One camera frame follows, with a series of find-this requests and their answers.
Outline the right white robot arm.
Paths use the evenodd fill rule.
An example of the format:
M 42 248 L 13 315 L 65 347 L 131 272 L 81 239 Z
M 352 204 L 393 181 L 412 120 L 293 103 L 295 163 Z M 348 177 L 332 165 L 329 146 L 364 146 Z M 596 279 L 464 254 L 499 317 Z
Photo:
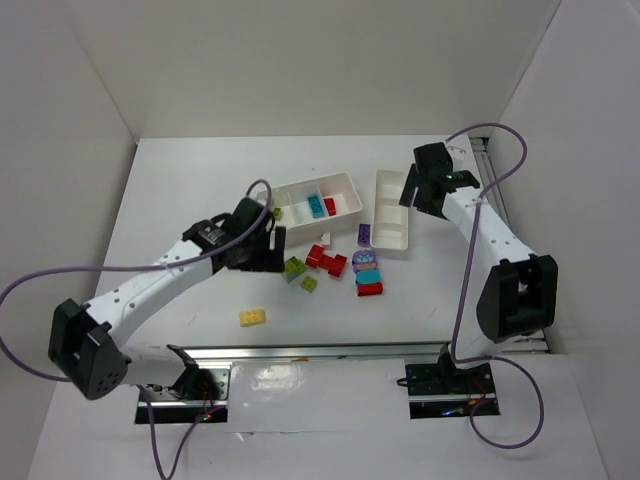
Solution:
M 454 332 L 445 353 L 456 368 L 486 363 L 506 344 L 554 323 L 556 261 L 536 254 L 515 236 L 475 176 L 455 170 L 444 143 L 415 148 L 399 203 L 450 222 L 468 243 Z

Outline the purple flower lego piece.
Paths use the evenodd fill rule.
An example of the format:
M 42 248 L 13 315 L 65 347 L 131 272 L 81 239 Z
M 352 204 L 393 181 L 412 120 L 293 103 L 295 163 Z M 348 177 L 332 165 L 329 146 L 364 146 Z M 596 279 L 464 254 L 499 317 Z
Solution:
M 377 254 L 373 249 L 358 250 L 353 253 L 351 263 L 355 273 L 376 270 L 378 268 Z

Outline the small red lego brick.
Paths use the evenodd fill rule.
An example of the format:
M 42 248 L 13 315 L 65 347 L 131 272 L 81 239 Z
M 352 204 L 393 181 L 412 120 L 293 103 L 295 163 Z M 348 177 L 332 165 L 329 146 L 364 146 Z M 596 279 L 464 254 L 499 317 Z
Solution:
M 332 197 L 323 198 L 325 208 L 329 216 L 335 216 L 337 214 L 337 208 L 335 200 Z

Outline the purple lego brick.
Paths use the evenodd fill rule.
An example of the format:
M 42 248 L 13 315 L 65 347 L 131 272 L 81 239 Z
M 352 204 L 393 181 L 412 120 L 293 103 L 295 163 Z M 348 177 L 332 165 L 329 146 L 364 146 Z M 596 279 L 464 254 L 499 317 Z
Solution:
M 360 223 L 358 226 L 357 243 L 359 246 L 367 247 L 371 241 L 371 225 Z

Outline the teal long lego brick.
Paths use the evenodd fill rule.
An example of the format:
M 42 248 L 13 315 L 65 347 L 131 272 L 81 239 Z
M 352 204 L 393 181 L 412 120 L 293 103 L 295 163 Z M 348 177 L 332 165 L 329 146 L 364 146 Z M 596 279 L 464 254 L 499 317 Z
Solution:
M 311 215 L 314 219 L 323 218 L 325 216 L 323 201 L 320 196 L 310 195 L 307 197 L 307 202 L 311 211 Z

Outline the red lego cluster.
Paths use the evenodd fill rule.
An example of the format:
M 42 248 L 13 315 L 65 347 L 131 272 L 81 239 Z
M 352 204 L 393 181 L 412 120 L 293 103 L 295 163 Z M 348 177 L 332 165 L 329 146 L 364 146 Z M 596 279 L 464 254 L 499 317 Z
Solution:
M 313 244 L 306 256 L 305 265 L 325 270 L 329 276 L 340 278 L 344 272 L 347 258 L 343 255 L 336 254 L 331 256 L 325 252 L 325 247 Z

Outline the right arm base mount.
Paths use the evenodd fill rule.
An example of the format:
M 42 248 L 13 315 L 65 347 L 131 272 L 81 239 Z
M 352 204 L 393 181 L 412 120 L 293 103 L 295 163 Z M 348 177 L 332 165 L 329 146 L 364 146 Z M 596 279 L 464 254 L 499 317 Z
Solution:
M 396 381 L 408 395 L 410 418 L 498 416 L 496 387 L 488 364 L 449 374 L 437 364 L 407 364 Z

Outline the yellow lego brick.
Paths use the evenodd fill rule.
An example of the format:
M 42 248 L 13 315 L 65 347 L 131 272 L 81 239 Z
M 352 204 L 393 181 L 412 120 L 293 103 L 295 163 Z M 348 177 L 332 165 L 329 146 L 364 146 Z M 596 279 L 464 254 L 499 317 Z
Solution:
M 266 321 L 266 313 L 263 309 L 245 310 L 239 314 L 239 324 L 241 328 L 263 325 Z

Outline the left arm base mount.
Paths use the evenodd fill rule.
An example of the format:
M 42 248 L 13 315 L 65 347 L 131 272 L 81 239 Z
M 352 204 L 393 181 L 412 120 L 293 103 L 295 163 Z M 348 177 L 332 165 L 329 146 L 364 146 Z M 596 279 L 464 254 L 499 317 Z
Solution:
M 153 381 L 138 394 L 137 424 L 204 424 L 228 421 L 231 366 L 199 363 L 176 346 L 151 350 L 136 364 Z

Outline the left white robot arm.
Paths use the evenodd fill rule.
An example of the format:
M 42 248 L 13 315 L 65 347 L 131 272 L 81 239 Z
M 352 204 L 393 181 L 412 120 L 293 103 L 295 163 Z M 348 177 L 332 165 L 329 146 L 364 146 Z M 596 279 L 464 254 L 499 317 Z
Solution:
M 68 299 L 53 314 L 48 356 L 88 400 L 121 384 L 167 389 L 180 399 L 218 395 L 214 377 L 183 348 L 127 350 L 133 333 L 188 289 L 222 269 L 284 271 L 286 229 L 261 203 L 195 223 L 153 266 L 83 305 Z

